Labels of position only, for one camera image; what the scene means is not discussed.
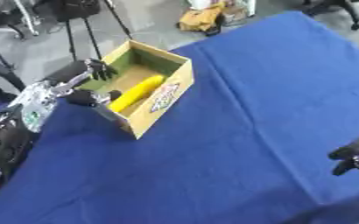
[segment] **white bag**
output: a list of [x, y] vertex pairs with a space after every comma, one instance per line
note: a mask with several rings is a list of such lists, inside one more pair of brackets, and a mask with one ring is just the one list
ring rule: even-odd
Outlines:
[[193, 10], [202, 11], [211, 6], [211, 0], [188, 0]]

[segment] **blue fabric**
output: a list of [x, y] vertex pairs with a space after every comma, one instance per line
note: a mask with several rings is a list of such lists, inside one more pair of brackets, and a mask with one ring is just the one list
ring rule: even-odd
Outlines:
[[0, 223], [356, 223], [359, 49], [287, 12], [175, 51], [195, 84], [134, 141], [60, 105], [11, 182]]

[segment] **printed logo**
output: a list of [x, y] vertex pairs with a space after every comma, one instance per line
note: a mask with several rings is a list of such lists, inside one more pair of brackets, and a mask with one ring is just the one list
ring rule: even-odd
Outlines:
[[180, 84], [176, 83], [162, 87], [161, 92], [158, 94], [157, 98], [155, 98], [155, 102], [153, 103], [150, 112], [153, 113], [160, 109], [167, 108], [174, 99], [175, 92], [179, 86]]

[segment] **robotic arm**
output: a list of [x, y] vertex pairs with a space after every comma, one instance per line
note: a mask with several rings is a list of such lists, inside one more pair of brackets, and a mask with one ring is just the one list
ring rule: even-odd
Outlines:
[[359, 169], [359, 138], [331, 152], [328, 156], [333, 160], [341, 160], [333, 170], [336, 176], [354, 168]]
[[75, 61], [42, 81], [34, 83], [0, 111], [0, 187], [6, 183], [39, 139], [42, 127], [58, 105], [58, 99], [93, 107], [115, 100], [121, 93], [97, 94], [74, 87], [88, 80], [109, 79], [116, 71], [94, 59]]

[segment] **yellow object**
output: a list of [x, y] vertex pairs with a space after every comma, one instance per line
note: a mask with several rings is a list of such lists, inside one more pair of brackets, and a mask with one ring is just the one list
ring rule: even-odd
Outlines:
[[182, 31], [206, 31], [215, 25], [223, 9], [224, 1], [220, 1], [205, 10], [188, 10], [179, 20], [179, 28]]
[[108, 108], [115, 112], [121, 112], [134, 102], [143, 99], [156, 88], [158, 88], [165, 81], [165, 76], [162, 74], [154, 75], [146, 80], [143, 80], [135, 87], [126, 91], [119, 98], [109, 104]]

